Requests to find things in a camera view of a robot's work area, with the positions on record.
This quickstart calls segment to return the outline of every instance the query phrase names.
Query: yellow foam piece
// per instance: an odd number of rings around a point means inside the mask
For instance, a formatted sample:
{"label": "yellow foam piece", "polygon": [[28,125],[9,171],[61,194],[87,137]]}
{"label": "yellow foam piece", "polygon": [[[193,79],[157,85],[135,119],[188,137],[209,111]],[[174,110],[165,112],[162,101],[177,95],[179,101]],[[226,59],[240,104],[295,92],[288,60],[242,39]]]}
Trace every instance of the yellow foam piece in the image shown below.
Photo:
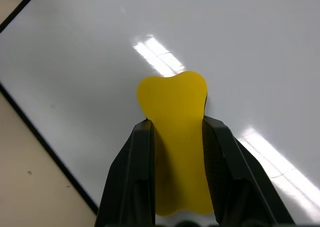
{"label": "yellow foam piece", "polygon": [[155,128],[155,212],[213,211],[202,141],[207,85],[192,71],[150,76],[137,88],[145,116]]}

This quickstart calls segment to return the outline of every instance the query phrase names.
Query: white tabletop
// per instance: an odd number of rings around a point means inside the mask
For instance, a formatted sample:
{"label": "white tabletop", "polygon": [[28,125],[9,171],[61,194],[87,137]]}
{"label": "white tabletop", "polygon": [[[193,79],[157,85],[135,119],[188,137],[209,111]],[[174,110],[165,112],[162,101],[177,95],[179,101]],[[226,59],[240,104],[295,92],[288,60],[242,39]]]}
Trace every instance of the white tabletop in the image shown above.
{"label": "white tabletop", "polygon": [[154,38],[204,76],[206,115],[251,148],[293,219],[320,223],[319,10],[319,0],[32,0],[0,34],[0,81],[99,204],[144,119],[139,81],[170,66],[136,51]]}

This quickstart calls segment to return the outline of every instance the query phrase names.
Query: white table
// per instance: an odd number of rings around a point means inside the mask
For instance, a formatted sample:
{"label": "white table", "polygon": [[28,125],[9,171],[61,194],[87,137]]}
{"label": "white table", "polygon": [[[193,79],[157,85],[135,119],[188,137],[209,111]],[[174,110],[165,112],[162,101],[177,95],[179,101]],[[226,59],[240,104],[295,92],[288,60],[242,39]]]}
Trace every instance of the white table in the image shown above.
{"label": "white table", "polygon": [[0,34],[0,81],[99,204],[144,119],[137,84],[163,71],[134,48],[153,37],[205,77],[206,115],[264,156],[294,220],[320,223],[319,10],[319,0],[32,0]]}

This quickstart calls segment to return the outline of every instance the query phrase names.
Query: beige floor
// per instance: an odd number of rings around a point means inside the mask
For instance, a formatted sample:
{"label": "beige floor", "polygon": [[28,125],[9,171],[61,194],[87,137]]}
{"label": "beige floor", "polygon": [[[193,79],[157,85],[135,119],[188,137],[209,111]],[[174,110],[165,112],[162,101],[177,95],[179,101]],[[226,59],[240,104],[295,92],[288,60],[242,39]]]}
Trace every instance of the beige floor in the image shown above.
{"label": "beige floor", "polygon": [[[0,23],[22,0],[0,0]],[[0,94],[0,226],[90,227],[96,216]]]}

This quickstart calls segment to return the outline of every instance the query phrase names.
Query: yellow object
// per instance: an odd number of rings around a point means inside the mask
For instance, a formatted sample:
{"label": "yellow object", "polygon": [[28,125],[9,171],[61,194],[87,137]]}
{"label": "yellow object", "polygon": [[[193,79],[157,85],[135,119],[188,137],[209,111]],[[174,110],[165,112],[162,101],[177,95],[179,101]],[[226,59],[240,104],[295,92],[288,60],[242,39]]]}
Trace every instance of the yellow object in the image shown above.
{"label": "yellow object", "polygon": [[155,212],[213,211],[202,142],[207,85],[192,71],[173,77],[150,76],[137,98],[155,128]]}

